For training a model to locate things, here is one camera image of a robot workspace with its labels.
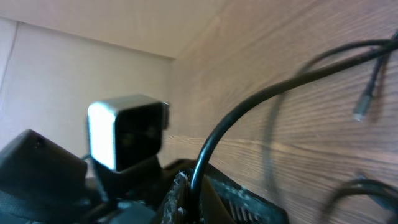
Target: black device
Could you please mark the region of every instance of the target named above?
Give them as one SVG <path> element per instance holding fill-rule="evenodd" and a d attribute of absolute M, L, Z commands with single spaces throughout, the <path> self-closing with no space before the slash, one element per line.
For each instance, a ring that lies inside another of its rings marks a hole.
<path fill-rule="evenodd" d="M 327 65 L 309 68 L 345 50 L 381 46 Z M 300 85 L 378 58 L 366 88 L 371 94 L 377 73 L 396 38 L 355 42 L 332 49 L 307 63 L 297 77 L 267 87 L 236 106 L 210 133 L 197 161 L 179 159 L 161 167 L 157 153 L 167 127 L 169 106 L 147 96 L 97 101 L 87 116 L 88 164 L 40 134 L 27 130 L 0 152 L 0 223 L 289 223 L 286 211 L 241 187 L 208 164 L 225 132 L 259 103 Z M 356 117 L 370 105 L 360 103 Z M 323 208 L 328 220 L 343 197 L 371 195 L 397 211 L 398 190 L 364 179 L 343 184 Z"/>

